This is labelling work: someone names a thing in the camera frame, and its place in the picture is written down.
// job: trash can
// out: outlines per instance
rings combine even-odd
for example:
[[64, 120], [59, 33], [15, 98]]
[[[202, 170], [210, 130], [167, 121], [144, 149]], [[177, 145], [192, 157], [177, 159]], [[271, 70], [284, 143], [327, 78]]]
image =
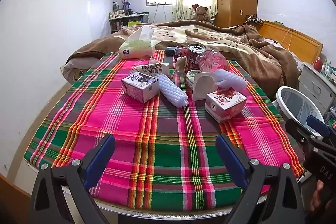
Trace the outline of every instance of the trash can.
[[273, 102], [273, 105], [285, 121], [292, 118], [314, 133], [317, 139], [323, 139], [320, 134], [307, 125], [306, 120], [309, 115], [315, 116], [324, 123], [321, 112], [308, 97], [288, 86], [279, 88], [276, 96], [277, 99]]

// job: wooden headboard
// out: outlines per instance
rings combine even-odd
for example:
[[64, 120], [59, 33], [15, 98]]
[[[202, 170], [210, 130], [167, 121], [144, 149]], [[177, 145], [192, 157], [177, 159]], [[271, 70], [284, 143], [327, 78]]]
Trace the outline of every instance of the wooden headboard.
[[288, 32], [282, 46], [286, 49], [289, 46], [288, 50], [294, 52], [302, 62], [312, 64], [321, 54], [323, 44], [301, 32], [293, 30], [292, 35], [291, 28], [269, 21], [264, 21], [261, 26], [259, 25], [256, 28], [264, 38], [276, 40], [279, 43], [281, 43]]

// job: soda can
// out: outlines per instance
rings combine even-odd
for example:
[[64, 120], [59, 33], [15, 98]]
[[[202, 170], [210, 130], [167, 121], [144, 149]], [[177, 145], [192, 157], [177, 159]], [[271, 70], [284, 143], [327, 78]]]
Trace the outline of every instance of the soda can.
[[166, 56], [173, 56], [174, 59], [187, 56], [188, 47], [167, 47], [165, 49]]
[[186, 63], [184, 67], [185, 73], [190, 70], [198, 70], [200, 69], [196, 57], [200, 55], [204, 51], [205, 47], [200, 44], [190, 44], [188, 46], [188, 53], [186, 56]]

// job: small cardboard box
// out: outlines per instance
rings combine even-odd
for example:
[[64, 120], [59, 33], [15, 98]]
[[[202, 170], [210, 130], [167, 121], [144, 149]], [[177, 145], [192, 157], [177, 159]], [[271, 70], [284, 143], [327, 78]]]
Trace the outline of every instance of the small cardboard box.
[[231, 119], [241, 113], [246, 97], [238, 91], [229, 88], [207, 95], [205, 109], [219, 123]]
[[145, 103], [160, 91], [159, 80], [136, 72], [121, 80], [124, 91], [134, 99]]

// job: teddy bear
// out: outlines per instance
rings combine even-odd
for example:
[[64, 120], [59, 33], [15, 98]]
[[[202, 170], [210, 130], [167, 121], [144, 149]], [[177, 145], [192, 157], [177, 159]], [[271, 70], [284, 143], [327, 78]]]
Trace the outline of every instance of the teddy bear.
[[194, 10], [196, 12], [196, 15], [194, 15], [193, 20], [211, 23], [211, 16], [207, 7], [197, 6], [196, 8], [194, 8]]

